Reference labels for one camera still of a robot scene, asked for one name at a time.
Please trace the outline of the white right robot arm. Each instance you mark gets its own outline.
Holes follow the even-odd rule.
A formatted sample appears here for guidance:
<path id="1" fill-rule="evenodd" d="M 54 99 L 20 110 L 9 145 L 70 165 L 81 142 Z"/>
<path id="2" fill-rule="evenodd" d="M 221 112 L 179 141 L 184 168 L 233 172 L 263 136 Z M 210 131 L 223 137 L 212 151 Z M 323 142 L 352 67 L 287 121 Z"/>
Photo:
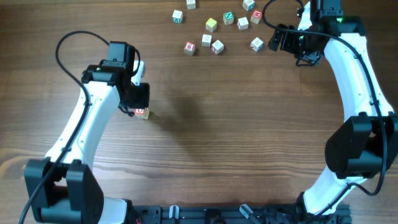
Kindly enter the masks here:
<path id="1" fill-rule="evenodd" d="M 357 16 L 345 16 L 339 1 L 310 1 L 297 10 L 298 26 L 274 27 L 268 43 L 296 58 L 299 67 L 329 62 L 343 102 L 344 123 L 327 140 L 326 167 L 300 197 L 303 220 L 335 213 L 352 189 L 377 177 L 377 195 L 397 155 L 397 115 L 374 74 L 366 31 Z"/>

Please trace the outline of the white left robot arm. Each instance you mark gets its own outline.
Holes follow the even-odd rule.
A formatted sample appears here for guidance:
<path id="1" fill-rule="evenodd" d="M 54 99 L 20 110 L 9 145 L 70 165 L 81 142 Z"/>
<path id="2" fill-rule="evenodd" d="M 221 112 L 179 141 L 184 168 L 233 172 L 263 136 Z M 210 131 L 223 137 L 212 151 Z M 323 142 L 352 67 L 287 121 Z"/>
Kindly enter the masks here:
<path id="1" fill-rule="evenodd" d="M 105 197 L 92 173 L 113 113 L 134 116 L 149 106 L 139 51 L 125 42 L 108 46 L 106 59 L 83 72 L 80 98 L 57 142 L 25 168 L 27 206 L 39 223 L 132 223 L 137 217 L 131 201 Z"/>

